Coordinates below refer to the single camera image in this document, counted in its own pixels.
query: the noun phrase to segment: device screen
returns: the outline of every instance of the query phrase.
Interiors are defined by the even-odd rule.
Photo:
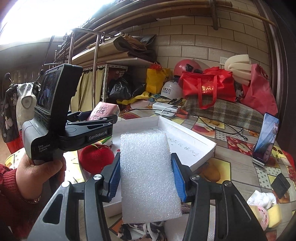
[[[265,113],[258,141],[253,149],[253,158],[267,163],[279,128],[279,119]]]
[[[38,95],[37,105],[43,107],[46,110],[50,110],[52,105],[52,100],[54,98],[54,91],[57,86],[57,81],[61,69],[58,69],[54,72],[48,73],[44,76],[41,89]]]

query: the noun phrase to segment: blue gripper pad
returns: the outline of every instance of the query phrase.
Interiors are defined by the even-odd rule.
[[[113,169],[112,175],[110,177],[109,181],[109,192],[107,194],[107,197],[109,200],[111,200],[113,197],[115,197],[118,184],[120,181],[120,152],[118,152],[114,158],[115,167]]]
[[[181,164],[178,156],[176,153],[171,154],[171,163],[175,177],[175,185],[177,189],[177,193],[179,198],[181,198],[182,202],[185,202],[187,199],[186,189],[185,189],[185,181],[181,174],[180,167],[178,166]]]

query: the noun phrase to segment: red sweater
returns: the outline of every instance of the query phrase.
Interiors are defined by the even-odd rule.
[[[0,220],[10,226],[17,238],[25,238],[40,213],[40,205],[23,199],[17,188],[15,173],[16,169],[0,164]]]

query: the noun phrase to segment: tiled wall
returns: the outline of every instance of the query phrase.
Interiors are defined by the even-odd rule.
[[[258,13],[251,0],[233,0],[233,7]],[[220,56],[249,54],[252,63],[260,64],[269,74],[269,55],[263,24],[245,15],[218,10],[219,29],[213,29],[212,18],[181,16],[159,19],[157,22],[123,30],[134,36],[156,34],[152,46],[163,67],[174,69],[185,58],[195,59],[200,66],[219,66]],[[145,78],[144,69],[135,75]]]

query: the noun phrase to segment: yellow curtain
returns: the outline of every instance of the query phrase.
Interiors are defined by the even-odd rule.
[[[98,69],[96,71],[96,105],[99,103],[102,95],[102,85],[105,69]],[[92,71],[84,72],[79,80],[77,91],[71,99],[71,110],[88,111],[92,110]]]

